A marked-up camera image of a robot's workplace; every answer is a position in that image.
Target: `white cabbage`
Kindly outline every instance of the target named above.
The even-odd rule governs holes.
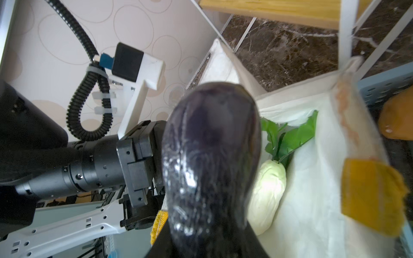
[[[282,164],[267,160],[261,165],[247,213],[256,235],[264,233],[271,226],[286,185]]]

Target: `patterned wall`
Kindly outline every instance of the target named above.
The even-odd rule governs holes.
[[[119,41],[165,61],[157,91],[149,90],[140,120],[166,120],[185,93],[216,34],[189,0],[63,0],[99,53],[114,55]],[[206,12],[218,30],[229,14]],[[44,0],[21,0],[12,27],[2,78],[66,128],[66,108],[88,57],[63,20]],[[96,129],[100,101],[91,95],[82,110],[85,129]],[[121,117],[114,117],[116,134]]]

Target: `yellow tag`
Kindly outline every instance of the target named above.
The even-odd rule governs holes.
[[[384,235],[400,235],[409,191],[397,170],[379,161],[346,159],[341,183],[344,215]]]
[[[161,233],[163,226],[165,225],[166,221],[168,220],[168,212],[167,211],[159,211],[156,215],[154,225],[151,231],[151,245],[155,243],[156,238]]]

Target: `dark marble tile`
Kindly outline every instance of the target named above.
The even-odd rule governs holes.
[[[236,55],[272,91],[337,69],[337,31],[257,19]]]
[[[188,87],[188,90],[191,90],[192,88],[196,87],[202,77],[202,74],[205,71],[205,67],[208,64],[209,61],[209,57],[211,56],[211,54],[208,55],[208,57],[205,59],[205,62],[202,64],[201,68],[199,69],[197,75],[195,76],[195,78],[192,80],[191,84]]]
[[[222,33],[222,36],[233,49],[238,44],[251,20],[251,17],[234,15],[228,23],[227,27]]]
[[[410,0],[382,0],[363,27],[356,33],[353,55],[363,55],[368,58],[411,4]],[[412,62],[412,42],[413,21],[407,25],[365,77]]]
[[[410,6],[410,0],[382,0],[354,37],[353,55],[374,51]],[[245,21],[237,16],[240,28]],[[411,22],[366,74],[371,76],[413,61]],[[261,85],[272,91],[337,69],[337,31],[257,19],[237,52]]]

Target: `wooden shelf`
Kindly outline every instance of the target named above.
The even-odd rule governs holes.
[[[360,0],[358,15],[372,0]],[[318,28],[339,28],[340,0],[201,0],[203,9]]]

